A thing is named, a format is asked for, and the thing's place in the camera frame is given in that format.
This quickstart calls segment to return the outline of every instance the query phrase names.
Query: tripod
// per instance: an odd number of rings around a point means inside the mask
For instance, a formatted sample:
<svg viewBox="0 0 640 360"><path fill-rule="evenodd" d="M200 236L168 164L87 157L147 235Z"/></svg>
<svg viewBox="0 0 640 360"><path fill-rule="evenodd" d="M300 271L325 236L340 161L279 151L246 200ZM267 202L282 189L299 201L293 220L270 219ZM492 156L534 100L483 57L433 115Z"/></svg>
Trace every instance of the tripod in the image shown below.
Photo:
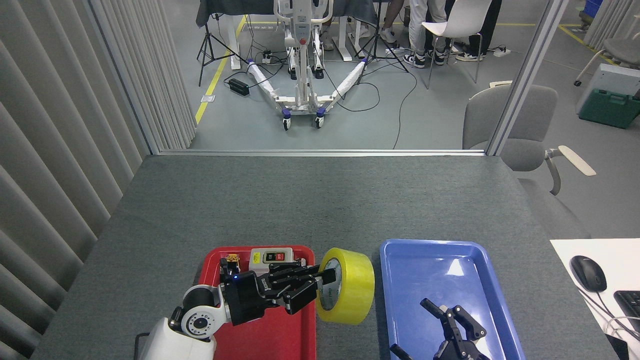
<svg viewBox="0 0 640 360"><path fill-rule="evenodd" d="M393 51L393 49L389 46L389 44L382 39L382 36L380 36L380 11L382 10L382 0L378 1L378 16L376 17L376 31L374 32L373 36L367 40L367 42L362 46L362 48L356 53L356 56L360 55L360 53L362 51L364 51L364 49L367 47L367 45L369 45L370 42L373 41L373 45L372 45L372 51L369 51L369 58L367 59L367 64L369 64L371 62L371 60L377 60L377 59L396 59L397 62L400 63L400 65L402 66L402 68L404 69L404 71L409 72L409 70L406 69L406 67L404 66L402 60L400 60L396 53ZM378 50L378 39L381 39L382 42L385 44L385 46L387 47L387 49L389 50L389 52L391 53L392 56L378 56L376 54L376 51Z"/></svg>
<svg viewBox="0 0 640 360"><path fill-rule="evenodd" d="M229 46L227 46L225 43L220 41L220 39L218 39L215 36L213 36L213 34L209 32L209 25L208 24L204 24L204 28L205 28L204 40L202 40L202 45L200 46L200 51L198 52L198 56L196 56L196 60L199 60L200 59L200 55L202 54L202 63L201 63L201 66L200 66L200 79L198 80L198 87L200 87L200 85L202 84L202 72L204 70L204 67L207 66L208 64L216 61L216 60L228 58L228 57L231 57L231 56L237 56L245 64L249 65L249 62L246 61L245 59L243 59L242 56L238 55L235 51L231 50L229 48ZM229 51L229 54L224 55L224 56L220 56L219 58L215 57L215 55L213 55L213 46L211 45L211 38L213 38L213 40L217 41L218 43L222 44L222 46L226 47L227 50Z"/></svg>

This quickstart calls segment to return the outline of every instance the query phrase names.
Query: blue bin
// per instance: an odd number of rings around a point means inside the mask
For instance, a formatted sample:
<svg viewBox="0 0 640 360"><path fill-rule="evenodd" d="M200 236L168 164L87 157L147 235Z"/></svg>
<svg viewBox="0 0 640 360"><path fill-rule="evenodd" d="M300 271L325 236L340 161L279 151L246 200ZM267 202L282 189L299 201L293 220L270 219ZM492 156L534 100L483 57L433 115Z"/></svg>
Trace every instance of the blue bin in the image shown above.
<svg viewBox="0 0 640 360"><path fill-rule="evenodd" d="M602 0L587 0L587 3L584 5L584 13L595 18L601 4Z"/></svg>
<svg viewBox="0 0 640 360"><path fill-rule="evenodd" d="M432 359L442 326L420 301L461 305L486 330L477 347L491 360L525 360L486 250L469 241L387 240L380 247L389 344Z"/></svg>

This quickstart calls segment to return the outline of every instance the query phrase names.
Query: small yellow object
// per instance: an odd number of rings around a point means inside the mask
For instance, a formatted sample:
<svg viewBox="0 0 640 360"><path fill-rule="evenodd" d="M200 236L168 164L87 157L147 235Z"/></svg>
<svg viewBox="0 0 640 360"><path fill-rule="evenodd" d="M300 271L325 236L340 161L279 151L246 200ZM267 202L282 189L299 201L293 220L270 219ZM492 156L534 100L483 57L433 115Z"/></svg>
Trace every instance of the small yellow object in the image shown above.
<svg viewBox="0 0 640 360"><path fill-rule="evenodd" d="M227 261L235 261L236 263L240 262L240 255L238 254L229 254L226 257Z"/></svg>
<svg viewBox="0 0 640 360"><path fill-rule="evenodd" d="M236 263L236 267L238 271L242 271L240 270L240 255L238 254L229 254L227 256L225 256L225 259L227 259L227 261L231 262L235 262Z"/></svg>
<svg viewBox="0 0 640 360"><path fill-rule="evenodd" d="M373 302L374 274L371 260L359 252L330 249L320 270L335 269L335 281L318 289L316 311L326 322L358 325Z"/></svg>

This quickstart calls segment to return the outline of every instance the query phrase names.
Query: green toolbox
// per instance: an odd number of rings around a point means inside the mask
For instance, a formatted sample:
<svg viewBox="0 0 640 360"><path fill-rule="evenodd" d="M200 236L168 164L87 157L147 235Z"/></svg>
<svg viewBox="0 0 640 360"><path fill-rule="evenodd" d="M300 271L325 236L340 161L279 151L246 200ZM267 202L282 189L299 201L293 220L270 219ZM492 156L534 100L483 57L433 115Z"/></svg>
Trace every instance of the green toolbox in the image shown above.
<svg viewBox="0 0 640 360"><path fill-rule="evenodd" d="M578 117L582 120L626 129L639 114L640 98L593 89L582 105Z"/></svg>

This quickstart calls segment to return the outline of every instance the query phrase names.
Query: black power adapter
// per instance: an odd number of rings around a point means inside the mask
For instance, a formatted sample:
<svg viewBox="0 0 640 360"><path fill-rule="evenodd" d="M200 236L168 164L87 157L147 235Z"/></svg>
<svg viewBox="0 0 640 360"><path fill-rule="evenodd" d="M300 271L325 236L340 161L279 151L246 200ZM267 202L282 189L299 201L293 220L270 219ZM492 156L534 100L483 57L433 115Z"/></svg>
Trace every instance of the black power adapter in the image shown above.
<svg viewBox="0 0 640 360"><path fill-rule="evenodd" d="M229 88L233 92L237 92L242 96L249 95L249 85L243 83L240 80L229 79Z"/></svg>

